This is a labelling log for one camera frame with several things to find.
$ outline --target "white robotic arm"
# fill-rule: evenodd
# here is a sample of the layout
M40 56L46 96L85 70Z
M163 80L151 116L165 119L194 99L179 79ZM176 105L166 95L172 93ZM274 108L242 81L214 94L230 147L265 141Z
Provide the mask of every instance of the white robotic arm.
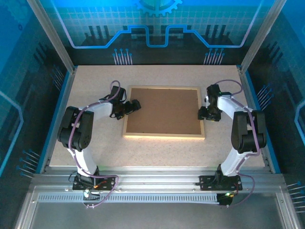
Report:
M223 95L218 98L217 107L225 112L232 120L234 118L235 112L246 112L243 107L232 100L231 95ZM248 155L253 154L252 151L238 153L234 147L232 147L228 157L224 162L221 163L221 170L223 175L232 177L236 176L239 172L239 169L244 165L246 159L248 159Z
M254 126L251 128L255 128L259 147L266 145L264 113L243 106L234 99L231 93L222 93L217 84L212 84L207 88L205 102L206 106L201 107L198 112L199 119L220 121L223 111L233 120L231 135L233 147L227 159L221 163L220 170L223 176L237 176L249 156L255 155L257 152L253 131L248 130L248 127L251 126L250 119L254 119Z
M111 115L112 104L109 102L98 104L90 107L89 109L87 109L87 111L94 112L93 125L95 125L95 123L99 119L103 117L109 117ZM72 156L74 155L74 153L69 148L68 151L71 153ZM90 146L86 147L80 152L76 150L75 157L81 166L81 168L77 168L77 172L79 174L85 177L89 177L87 174L94 175L97 170L97 165L92 158L92 151L90 149Z

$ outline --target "glass panel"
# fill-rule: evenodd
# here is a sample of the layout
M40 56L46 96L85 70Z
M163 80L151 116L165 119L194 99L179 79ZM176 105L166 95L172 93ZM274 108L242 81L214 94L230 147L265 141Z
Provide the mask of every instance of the glass panel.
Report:
M0 0L0 228L13 228L67 72L24 0Z
M305 183L305 1L288 0L249 68L287 184Z
M240 64L273 0L43 0L74 64Z

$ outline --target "brown board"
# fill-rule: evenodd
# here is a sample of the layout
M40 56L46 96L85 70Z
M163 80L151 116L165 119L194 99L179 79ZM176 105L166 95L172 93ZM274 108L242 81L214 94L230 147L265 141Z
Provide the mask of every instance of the brown board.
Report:
M125 117L124 137L204 140L199 87L131 86L128 92L127 99L142 108Z

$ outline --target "black mounting bracket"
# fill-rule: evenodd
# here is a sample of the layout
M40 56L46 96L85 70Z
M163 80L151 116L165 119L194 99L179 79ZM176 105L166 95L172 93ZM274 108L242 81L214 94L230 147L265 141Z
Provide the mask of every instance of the black mounting bracket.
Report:
M99 168L96 169L94 175L99 175ZM110 178L93 178L85 177L81 174L77 174L74 177L73 190L112 190L115 185L115 177Z
M243 190L242 181L239 175L228 177L223 175L220 165L218 166L214 176L199 176L201 191L235 191Z

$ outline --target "beige work surface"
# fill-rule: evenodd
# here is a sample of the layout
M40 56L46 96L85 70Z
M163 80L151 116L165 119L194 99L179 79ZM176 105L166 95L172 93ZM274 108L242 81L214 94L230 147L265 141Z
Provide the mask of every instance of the beige work surface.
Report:
M236 66L204 65L122 65L79 66L68 100L68 106L84 107L109 94L109 84L119 80L121 86L160 85L201 88L202 101L206 88L223 79L239 81ZM237 92L239 86L224 82L223 92ZM246 104L244 93L236 95ZM124 138L123 119L102 118L93 126L90 147L99 166L200 166L216 167L229 154L232 120L222 113L220 122L204 120L205 140ZM74 166L61 143L57 142L51 166ZM245 167L264 167L263 158L252 157Z

